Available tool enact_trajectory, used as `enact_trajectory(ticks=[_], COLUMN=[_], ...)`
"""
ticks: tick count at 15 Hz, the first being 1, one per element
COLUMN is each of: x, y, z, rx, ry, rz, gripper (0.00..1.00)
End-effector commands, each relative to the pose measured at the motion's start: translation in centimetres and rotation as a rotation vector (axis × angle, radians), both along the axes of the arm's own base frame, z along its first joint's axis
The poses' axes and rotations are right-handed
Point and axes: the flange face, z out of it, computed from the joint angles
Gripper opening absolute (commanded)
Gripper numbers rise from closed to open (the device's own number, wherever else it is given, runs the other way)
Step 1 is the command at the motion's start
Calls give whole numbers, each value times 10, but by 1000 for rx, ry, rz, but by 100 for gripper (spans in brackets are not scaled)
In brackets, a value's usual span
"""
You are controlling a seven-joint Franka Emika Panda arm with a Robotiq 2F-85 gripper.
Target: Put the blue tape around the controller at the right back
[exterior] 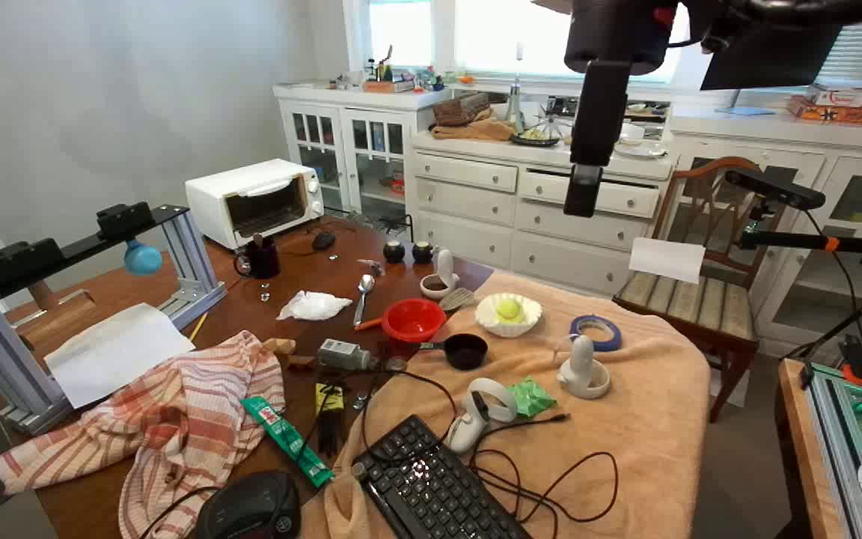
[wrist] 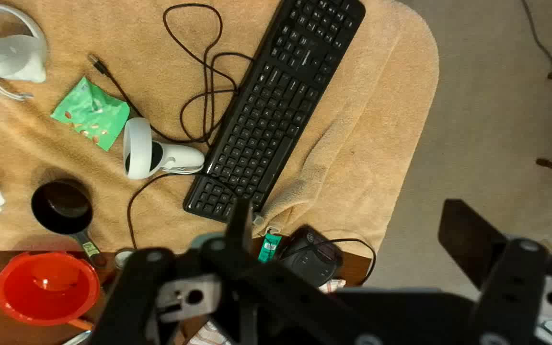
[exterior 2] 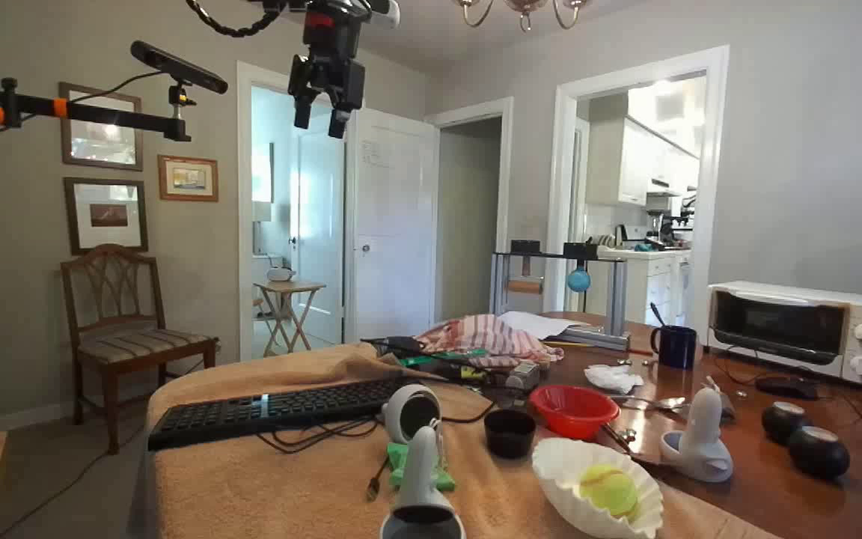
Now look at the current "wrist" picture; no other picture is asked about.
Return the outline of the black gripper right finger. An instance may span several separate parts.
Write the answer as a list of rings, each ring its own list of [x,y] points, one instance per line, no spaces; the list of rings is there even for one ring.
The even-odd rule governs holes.
[[[447,200],[439,244],[480,290],[472,339],[482,345],[543,345],[552,336],[552,253],[529,238],[506,238],[462,200]]]

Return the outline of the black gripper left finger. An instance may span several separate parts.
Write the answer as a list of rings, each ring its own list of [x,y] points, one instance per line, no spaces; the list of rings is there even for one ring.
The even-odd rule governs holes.
[[[253,207],[234,205],[227,230],[175,255],[135,251],[119,272],[89,345],[171,345],[183,324],[213,318],[236,345],[259,345],[257,303],[238,274],[250,272]]]

